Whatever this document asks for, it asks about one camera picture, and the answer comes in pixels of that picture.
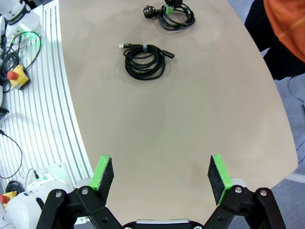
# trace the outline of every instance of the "slotted metal frame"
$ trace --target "slotted metal frame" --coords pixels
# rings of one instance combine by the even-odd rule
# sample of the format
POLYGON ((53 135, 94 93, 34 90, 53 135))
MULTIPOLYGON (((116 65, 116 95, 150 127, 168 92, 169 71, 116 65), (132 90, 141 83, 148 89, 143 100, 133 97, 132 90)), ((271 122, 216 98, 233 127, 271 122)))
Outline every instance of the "slotted metal frame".
MULTIPOLYGON (((65 162, 73 184, 93 175, 77 124, 64 65, 59 1, 39 6, 41 52, 28 70, 30 83, 22 90, 11 89, 4 96, 10 113, 0 121, 1 129, 16 140, 23 152, 20 171, 11 179, 25 183, 30 168, 38 169, 65 162)), ((39 48, 39 38, 28 39, 20 57, 27 66, 39 48)), ((20 164, 20 151, 0 136, 0 174, 9 177, 20 164)))

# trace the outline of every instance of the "usb connector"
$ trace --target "usb connector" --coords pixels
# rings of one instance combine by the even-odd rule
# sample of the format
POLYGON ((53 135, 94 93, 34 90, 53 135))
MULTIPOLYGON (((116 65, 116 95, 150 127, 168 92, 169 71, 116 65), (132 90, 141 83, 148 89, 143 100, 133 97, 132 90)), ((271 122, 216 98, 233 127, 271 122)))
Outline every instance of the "usb connector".
POLYGON ((174 58, 175 54, 172 54, 171 52, 168 52, 166 50, 162 50, 162 52, 164 53, 164 56, 167 56, 169 58, 174 58))
POLYGON ((128 49, 131 47, 132 47, 132 44, 119 44, 120 49, 128 49))

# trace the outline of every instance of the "coiled black cable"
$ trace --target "coiled black cable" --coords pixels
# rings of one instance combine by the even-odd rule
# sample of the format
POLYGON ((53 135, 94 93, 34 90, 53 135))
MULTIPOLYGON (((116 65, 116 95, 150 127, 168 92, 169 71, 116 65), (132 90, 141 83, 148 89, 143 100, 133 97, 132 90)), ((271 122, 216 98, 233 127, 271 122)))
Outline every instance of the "coiled black cable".
POLYGON ((185 13, 186 20, 182 23, 174 21, 167 15, 166 7, 162 6, 162 8, 159 11, 159 22, 164 29, 169 31, 177 31, 184 29, 190 25, 193 25, 196 22, 193 11, 191 11, 190 7, 188 7, 184 3, 182 3, 181 7, 178 7, 173 10, 177 12, 185 13))
POLYGON ((20 194, 21 192, 24 192, 24 187, 22 186, 22 184, 16 180, 11 180, 8 185, 5 188, 5 192, 17 192, 17 195, 20 194))
POLYGON ((4 55, 3 63, 2 63, 2 66, 0 67, 0 81, 3 81, 4 83, 8 82, 7 73, 10 70, 14 69, 18 64, 20 64, 20 59, 19 59, 20 43, 22 40, 22 36, 25 34, 34 34, 39 38, 39 41, 40 41, 38 51, 37 51, 34 59, 31 61, 31 63, 25 67, 25 71, 27 71, 32 66, 32 64, 36 61, 36 59, 41 51, 41 37, 38 33, 33 32, 33 31, 26 31, 26 32, 21 32, 21 33, 17 34, 10 42, 9 47, 7 47, 5 49, 5 52, 3 54, 4 55), (18 48, 17 48, 17 50, 14 50, 12 48, 12 46, 17 41, 16 40, 17 38, 19 38, 18 48))
POLYGON ((154 80, 159 78, 165 69, 165 57, 174 58, 174 54, 148 44, 122 44, 120 48, 129 48, 124 51, 125 69, 128 74, 137 80, 154 80), (137 56, 140 53, 149 53, 144 57, 137 56), (149 63, 138 63, 135 60, 143 60, 153 56, 149 63))

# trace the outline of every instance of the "black wire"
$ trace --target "black wire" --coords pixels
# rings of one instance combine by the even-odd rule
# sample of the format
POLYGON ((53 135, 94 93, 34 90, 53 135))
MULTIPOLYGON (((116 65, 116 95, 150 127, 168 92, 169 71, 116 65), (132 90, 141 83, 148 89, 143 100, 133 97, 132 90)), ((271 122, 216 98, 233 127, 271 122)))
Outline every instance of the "black wire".
POLYGON ((13 141, 13 142, 18 146, 18 148, 19 148, 19 150, 20 150, 20 154, 21 154, 20 165, 19 165, 17 171, 16 171, 13 175, 11 175, 10 177, 3 177, 3 176, 0 176, 0 178, 2 178, 2 179, 9 179, 9 178, 12 178, 13 176, 15 176, 15 175, 19 172, 19 170, 20 170, 20 168, 21 168, 21 166, 22 166, 23 153, 22 153, 21 147, 19 146, 19 144, 18 144, 14 139, 12 139, 10 136, 7 136, 2 130, 0 130, 0 134, 3 135, 3 136, 6 136, 6 137, 9 138, 11 141, 13 141))
POLYGON ((144 57, 137 57, 138 54, 143 53, 143 45, 134 44, 131 48, 124 51, 125 69, 128 74, 137 80, 153 80, 159 78, 165 69, 165 56, 173 58, 174 55, 170 52, 159 49, 158 47, 148 44, 148 55, 144 57), (143 60, 153 56, 153 60, 149 63, 137 63, 134 60, 143 60))
POLYGON ((17 192, 17 195, 20 194, 21 192, 24 192, 24 187, 23 185, 16 181, 16 180, 11 180, 8 185, 6 186, 5 188, 5 192, 8 193, 8 192, 17 192))
POLYGON ((34 171, 34 169, 33 169, 33 168, 30 168, 30 169, 28 170, 27 176, 25 177, 25 182, 24 182, 24 186, 25 186, 25 188, 27 188, 27 181, 28 181, 28 177, 29 177, 29 174, 30 174, 31 170, 33 170, 33 171, 34 171))
POLYGON ((8 83, 9 83, 9 88, 8 88, 8 90, 6 90, 6 91, 3 91, 3 93, 7 93, 7 92, 9 92, 10 91, 10 89, 11 89, 11 83, 10 83, 10 81, 8 81, 8 83))
POLYGON ((2 67, 0 69, 0 80, 2 80, 4 82, 7 82, 8 81, 7 73, 10 70, 14 69, 20 63, 20 61, 19 61, 19 50, 20 50, 21 38, 22 38, 22 35, 27 34, 27 33, 36 34, 39 37, 40 42, 39 42, 39 49, 38 49, 34 59, 31 61, 31 63, 27 67, 25 67, 25 70, 27 71, 31 67, 31 65, 35 62, 35 60, 37 59, 37 57, 38 57, 38 55, 41 51, 41 37, 40 37, 40 35, 36 32, 33 32, 33 31, 27 31, 27 32, 19 33, 10 42, 8 50, 4 54, 2 67), (19 37, 18 50, 15 51, 15 50, 12 49, 12 46, 15 43, 16 38, 18 38, 18 37, 19 37))
POLYGON ((193 11, 191 11, 190 7, 188 7, 184 3, 181 5, 181 7, 178 7, 173 10, 185 13, 186 20, 182 23, 174 21, 166 14, 166 7, 162 6, 159 12, 159 22, 164 29, 169 31, 177 31, 184 29, 190 25, 193 25, 196 22, 193 11))
POLYGON ((11 47, 9 47, 8 51, 5 53, 3 58, 1 72, 0 72, 0 80, 7 81, 8 72, 14 69, 18 64, 19 64, 18 53, 15 50, 13 50, 11 47))
POLYGON ((303 100, 303 99, 300 99, 300 98, 299 98, 299 97, 297 97, 297 96, 295 96, 295 95, 292 93, 292 91, 290 90, 290 88, 289 88, 289 83, 290 83, 290 81, 291 81, 293 78, 294 78, 294 76, 293 76, 293 77, 291 77, 291 78, 289 79, 288 83, 287 83, 288 90, 289 90, 290 94, 291 94, 291 95, 292 95, 294 98, 296 98, 296 99, 300 100, 302 103, 304 103, 304 104, 305 104, 304 100, 303 100))
POLYGON ((6 113, 4 113, 3 115, 1 115, 1 116, 0 116, 0 120, 2 120, 2 119, 6 116, 7 113, 9 113, 9 111, 6 112, 6 113))
MULTIPOLYGON (((305 143, 305 140, 299 145, 299 147, 296 149, 296 151, 297 151, 304 143, 305 143)), ((302 161, 304 161, 304 159, 305 159, 305 156, 303 157, 302 160, 300 160, 300 162, 298 162, 298 165, 299 165, 302 161)))

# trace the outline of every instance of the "black cable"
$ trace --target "black cable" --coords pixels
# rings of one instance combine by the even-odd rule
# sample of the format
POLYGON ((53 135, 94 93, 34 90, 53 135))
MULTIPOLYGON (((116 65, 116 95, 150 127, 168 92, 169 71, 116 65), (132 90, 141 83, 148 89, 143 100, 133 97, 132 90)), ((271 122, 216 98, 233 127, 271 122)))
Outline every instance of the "black cable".
MULTIPOLYGON (((7 42, 7 39, 6 39, 6 36, 5 36, 5 33, 3 33, 1 36, 0 36, 0 48, 2 50, 5 50, 5 47, 6 47, 6 42, 7 42)), ((3 57, 4 57, 4 52, 0 55, 0 59, 3 60, 3 57)))
POLYGON ((6 82, 8 80, 7 78, 8 72, 14 69, 18 64, 19 64, 19 56, 17 51, 9 47, 8 51, 5 53, 3 58, 2 67, 0 71, 0 80, 6 82))
POLYGON ((174 58, 174 54, 161 50, 158 47, 148 44, 121 44, 120 48, 129 48, 124 51, 125 69, 128 74, 137 80, 153 80, 159 78, 165 69, 165 57, 174 58), (144 57, 138 57, 140 53, 148 53, 144 57), (137 63, 134 60, 144 60, 153 57, 149 63, 137 63))
POLYGON ((288 83, 287 83, 288 90, 289 90, 290 94, 291 94, 291 95, 292 95, 294 98, 296 98, 296 99, 300 100, 302 103, 304 103, 304 104, 305 104, 304 100, 303 100, 303 99, 301 99, 301 98, 299 98, 299 97, 297 97, 297 96, 295 96, 295 95, 292 93, 292 91, 290 90, 290 88, 289 88, 289 83, 290 83, 290 81, 291 81, 293 78, 294 78, 294 76, 293 76, 293 77, 291 77, 291 78, 289 79, 288 83))
POLYGON ((166 7, 162 6, 162 8, 159 11, 159 22, 160 25, 168 31, 177 31, 184 29, 190 25, 193 25, 196 22, 196 19, 194 17, 193 11, 191 11, 190 7, 182 3, 181 7, 178 7, 176 9, 173 9, 173 11, 185 13, 186 20, 182 23, 179 23, 177 21, 174 21, 171 19, 167 13, 166 13, 166 7))
POLYGON ((10 81, 8 81, 8 83, 9 83, 9 88, 8 88, 8 90, 6 90, 6 91, 3 91, 3 93, 7 93, 7 92, 9 92, 10 91, 10 89, 11 89, 11 83, 10 83, 10 81))
MULTIPOLYGON (((305 143, 305 140, 299 145, 299 147, 296 149, 296 151, 297 151, 304 143, 305 143)), ((298 162, 298 165, 299 165, 302 161, 304 161, 304 159, 305 159, 305 156, 303 157, 302 160, 300 160, 300 162, 298 162)))
POLYGON ((17 192, 17 195, 20 194, 21 192, 24 192, 24 187, 22 186, 22 184, 16 180, 11 180, 8 185, 5 188, 5 192, 17 192))
POLYGON ((37 57, 38 57, 38 55, 41 51, 41 37, 40 37, 40 35, 36 32, 33 32, 33 31, 27 31, 27 32, 19 33, 18 35, 16 35, 13 38, 13 40, 10 42, 9 47, 7 48, 7 50, 4 53, 2 67, 0 69, 0 80, 2 80, 4 82, 7 82, 8 81, 7 73, 10 70, 14 69, 20 63, 19 50, 20 50, 21 38, 22 38, 22 35, 27 34, 27 33, 33 33, 33 34, 37 35, 40 42, 39 42, 39 49, 38 49, 34 59, 31 61, 31 63, 27 67, 25 67, 25 70, 27 71, 32 66, 32 64, 35 62, 35 60, 37 59, 37 57), (18 50, 13 50, 12 46, 15 43, 16 38, 18 38, 18 37, 19 37, 18 50))
POLYGON ((2 115, 0 116, 0 120, 3 119, 5 117, 5 115, 9 112, 10 111, 8 109, 0 107, 0 113, 2 113, 2 115))
POLYGON ((23 153, 22 153, 22 150, 21 150, 20 145, 19 145, 14 139, 12 139, 10 136, 7 136, 7 135, 4 133, 3 130, 0 130, 0 135, 6 136, 6 137, 9 138, 11 141, 13 141, 13 142, 17 145, 17 147, 19 148, 20 154, 21 154, 20 165, 19 165, 17 171, 16 171, 13 175, 11 175, 11 176, 9 176, 9 177, 0 176, 0 178, 2 178, 2 179, 9 179, 9 178, 12 178, 14 175, 16 175, 16 174, 19 172, 19 170, 20 170, 20 168, 21 168, 21 166, 22 166, 23 153))

